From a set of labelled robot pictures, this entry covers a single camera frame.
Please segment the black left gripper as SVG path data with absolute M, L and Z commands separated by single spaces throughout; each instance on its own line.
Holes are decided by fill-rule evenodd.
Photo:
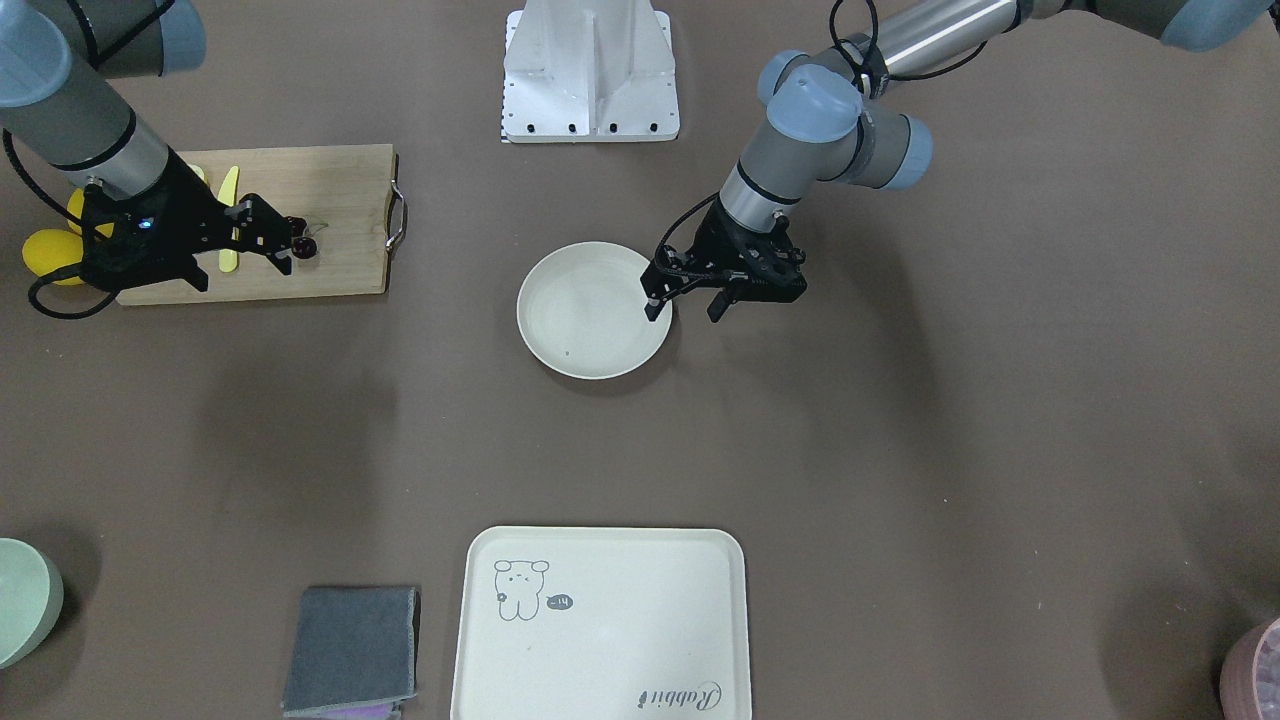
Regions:
M 805 252 L 788 237 L 786 215 L 767 232 L 740 225 L 719 199 L 710 202 L 695 231 L 690 256 L 655 252 L 640 282 L 646 295 L 645 316 L 655 322 L 673 297 L 709 282 L 719 288 L 707 306 L 710 323 L 719 323 L 740 302 L 790 304 L 808 288 L 801 265 Z

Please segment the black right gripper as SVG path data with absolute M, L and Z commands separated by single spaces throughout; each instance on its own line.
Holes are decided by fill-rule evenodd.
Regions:
M 293 273 L 300 223 L 266 199 L 247 193 L 228 206 L 172 150 L 150 188 L 124 200 L 111 199 L 105 183 L 84 188 L 81 220 L 87 232 L 111 224 L 104 240 L 84 238 L 79 278 L 97 290 L 119 292 L 165 281 L 184 281 L 200 292 L 209 275 L 195 256 L 228 249 L 236 241 L 237 274 Z

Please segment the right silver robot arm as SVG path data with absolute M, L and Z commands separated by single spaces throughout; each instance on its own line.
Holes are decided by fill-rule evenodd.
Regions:
M 83 192 L 78 260 L 29 287 L 77 278 L 113 301 L 183 281 L 209 288 L 201 252 L 266 258 L 292 272 L 294 227 L 264 199 L 223 202 L 113 87 L 113 79 L 198 68 L 207 51 L 189 1 L 5 1 L 3 147 L 20 141 Z

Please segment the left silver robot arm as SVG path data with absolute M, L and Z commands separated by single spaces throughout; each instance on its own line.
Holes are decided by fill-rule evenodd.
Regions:
M 764 65 L 756 96 L 764 117 L 701 215 L 689 249 L 663 236 L 641 274 L 645 316 L 676 297 L 716 291 L 718 322 L 740 302 L 790 304 L 806 291 L 805 252 L 788 237 L 790 218 L 819 182 L 904 190 L 927 173 L 934 141 L 916 118 L 882 102 L 893 88 L 934 79 L 974 60 L 993 38 L 1065 12 L 1084 12 L 1170 47 L 1204 53 L 1234 40 L 1275 1 L 918 1 L 881 15 L 860 33 L 827 17 L 829 46 L 782 51 Z

